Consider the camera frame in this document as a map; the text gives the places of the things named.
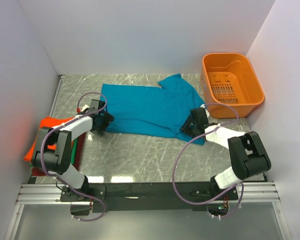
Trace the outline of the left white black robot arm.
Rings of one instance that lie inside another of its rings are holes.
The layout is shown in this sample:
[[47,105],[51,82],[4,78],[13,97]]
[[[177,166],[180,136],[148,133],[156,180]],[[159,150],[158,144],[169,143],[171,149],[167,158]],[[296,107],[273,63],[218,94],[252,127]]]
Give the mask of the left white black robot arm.
[[89,181],[71,163],[72,143],[86,132],[102,137],[114,119],[105,101],[93,99],[73,119],[53,127],[41,127],[30,159],[32,166],[67,183],[78,201],[86,200],[90,195]]

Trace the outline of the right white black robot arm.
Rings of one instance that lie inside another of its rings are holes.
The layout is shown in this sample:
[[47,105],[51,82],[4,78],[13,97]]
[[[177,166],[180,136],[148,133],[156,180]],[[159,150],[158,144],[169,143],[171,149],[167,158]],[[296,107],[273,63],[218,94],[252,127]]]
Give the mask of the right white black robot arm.
[[204,105],[190,110],[180,131],[196,141],[203,140],[204,143],[221,146],[229,153],[230,167],[193,190],[191,195],[194,197],[220,200],[227,194],[227,189],[233,189],[243,180],[263,174],[272,167],[257,132],[236,131],[209,121],[209,112]]

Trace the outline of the teal blue t shirt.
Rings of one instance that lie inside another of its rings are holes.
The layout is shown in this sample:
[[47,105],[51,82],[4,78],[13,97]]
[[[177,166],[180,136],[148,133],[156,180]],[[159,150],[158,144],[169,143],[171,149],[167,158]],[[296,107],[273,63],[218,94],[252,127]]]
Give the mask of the teal blue t shirt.
[[158,82],[158,86],[103,84],[102,100],[114,121],[107,132],[175,138],[191,137],[181,132],[190,111],[205,102],[180,74]]

